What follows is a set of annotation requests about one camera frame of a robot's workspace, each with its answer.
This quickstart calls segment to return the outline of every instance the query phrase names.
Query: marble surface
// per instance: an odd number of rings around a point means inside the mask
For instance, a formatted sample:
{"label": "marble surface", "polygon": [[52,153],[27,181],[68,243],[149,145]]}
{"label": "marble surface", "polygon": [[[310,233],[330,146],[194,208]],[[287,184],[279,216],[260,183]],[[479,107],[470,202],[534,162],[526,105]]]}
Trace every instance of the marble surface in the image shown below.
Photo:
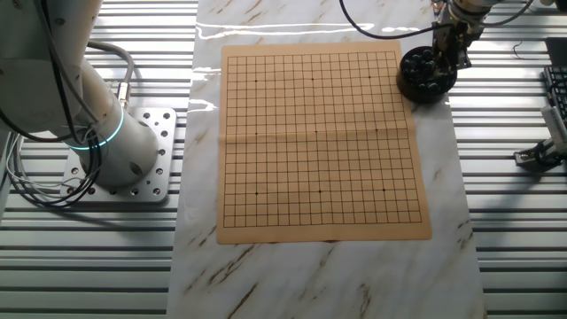
{"label": "marble surface", "polygon": [[[428,0],[346,0],[373,33],[428,27]],[[170,318],[483,318],[474,236],[447,102],[414,111],[433,238],[218,245],[221,47],[372,41],[338,1],[201,0],[167,315]],[[431,35],[401,40],[402,51]]]}

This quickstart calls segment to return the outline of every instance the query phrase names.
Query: slotted metal surface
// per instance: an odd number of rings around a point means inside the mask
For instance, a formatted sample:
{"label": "slotted metal surface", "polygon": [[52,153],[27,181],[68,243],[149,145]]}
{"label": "slotted metal surface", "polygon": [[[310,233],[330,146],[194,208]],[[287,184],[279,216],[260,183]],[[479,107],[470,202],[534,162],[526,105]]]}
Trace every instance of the slotted metal surface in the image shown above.
{"label": "slotted metal surface", "polygon": [[[133,107],[177,111],[168,202],[57,215],[11,193],[0,230],[0,318],[165,318],[197,4],[106,0],[92,35],[132,52]],[[523,4],[501,4],[489,20]],[[540,72],[552,34],[567,35],[567,17],[527,12],[487,29],[470,48],[474,67],[450,92],[491,319],[567,317],[565,170],[532,176],[511,156],[548,137]],[[124,73],[114,55],[89,50],[87,58],[107,81]],[[67,153],[62,144],[22,151],[37,181],[60,181]]]}

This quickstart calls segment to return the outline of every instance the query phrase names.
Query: gray cable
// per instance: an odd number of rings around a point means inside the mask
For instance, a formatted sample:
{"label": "gray cable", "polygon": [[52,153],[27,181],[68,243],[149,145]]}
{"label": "gray cable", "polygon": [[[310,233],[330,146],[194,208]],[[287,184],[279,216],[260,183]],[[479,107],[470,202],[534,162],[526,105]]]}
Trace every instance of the gray cable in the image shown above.
{"label": "gray cable", "polygon": [[90,40],[88,46],[90,48],[97,49],[97,50],[113,52],[117,56],[125,59],[126,62],[128,63],[128,67],[126,69],[126,75],[124,75],[124,80],[122,80],[122,81],[130,84],[130,80],[132,79],[132,74],[134,73],[134,60],[132,59],[132,56],[130,55],[130,53],[128,53],[126,50],[124,50],[121,47],[116,46],[114,44],[101,43],[101,42],[95,41],[95,40]]}
{"label": "gray cable", "polygon": [[90,116],[90,118],[95,123],[98,123],[97,116],[90,110],[89,106],[85,103],[85,101],[82,100],[81,95],[74,88],[73,83],[71,82],[71,79],[69,79],[69,76],[65,72],[65,68],[63,67],[63,63],[61,63],[61,59],[59,58],[59,55],[57,53],[57,47],[55,46],[55,42],[53,41],[53,37],[51,36],[48,21],[45,19],[45,16],[43,16],[42,4],[40,3],[40,0],[34,0],[34,4],[35,4],[35,11],[37,12],[37,15],[39,16],[39,20],[42,24],[42,31],[43,31],[43,33],[46,37],[47,45],[50,47],[51,55],[53,56],[53,60],[55,61],[55,63],[57,64],[57,66],[60,70],[61,77],[63,78],[63,81],[65,81],[65,83],[69,87],[69,90],[71,91],[71,93],[73,94],[73,96],[77,100],[77,102],[79,102],[82,109]]}
{"label": "gray cable", "polygon": [[482,26],[482,27],[500,27],[500,26],[503,26],[503,25],[509,23],[510,21],[517,19],[519,16],[524,14],[524,12],[526,12],[530,8],[530,5],[532,5],[532,3],[533,3],[533,0],[528,0],[528,2],[525,4],[525,6],[524,6],[524,8],[522,8],[522,10],[520,10],[518,13],[514,14],[513,16],[509,17],[508,19],[505,19],[505,20],[500,21],[500,22],[485,23],[485,22],[481,22],[481,21],[469,20],[469,18],[466,18],[464,20],[469,22],[470,24],[476,24],[476,25],[479,25],[479,26]]}

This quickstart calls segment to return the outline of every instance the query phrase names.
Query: blue led ring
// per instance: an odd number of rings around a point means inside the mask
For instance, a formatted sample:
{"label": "blue led ring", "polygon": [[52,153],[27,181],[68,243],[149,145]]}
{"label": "blue led ring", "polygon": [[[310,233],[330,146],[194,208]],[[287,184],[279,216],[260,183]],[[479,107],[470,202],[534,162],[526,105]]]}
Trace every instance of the blue led ring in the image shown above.
{"label": "blue led ring", "polygon": [[[101,143],[99,143],[98,145],[95,145],[93,147],[100,147],[108,142],[110,142],[117,134],[118,131],[120,131],[120,128],[122,127],[122,123],[124,122],[124,108],[120,107],[120,110],[122,111],[121,115],[120,115],[120,123],[118,123],[118,127],[116,128],[116,130],[114,131],[114,133],[112,133],[108,138],[106,138],[104,141],[102,141]],[[76,147],[76,146],[71,146],[71,145],[67,145],[70,148],[74,149],[74,150],[79,150],[79,151],[86,151],[89,149],[89,147]]]}

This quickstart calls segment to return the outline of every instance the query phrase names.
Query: end effector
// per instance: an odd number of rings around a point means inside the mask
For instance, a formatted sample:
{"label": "end effector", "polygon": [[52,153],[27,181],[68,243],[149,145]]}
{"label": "end effector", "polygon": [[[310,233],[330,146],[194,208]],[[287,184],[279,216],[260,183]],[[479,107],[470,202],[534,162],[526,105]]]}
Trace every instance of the end effector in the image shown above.
{"label": "end effector", "polygon": [[452,74],[471,67],[467,48],[482,35],[484,19],[495,4],[504,0],[446,0],[439,14],[439,25],[433,33],[436,76]]}

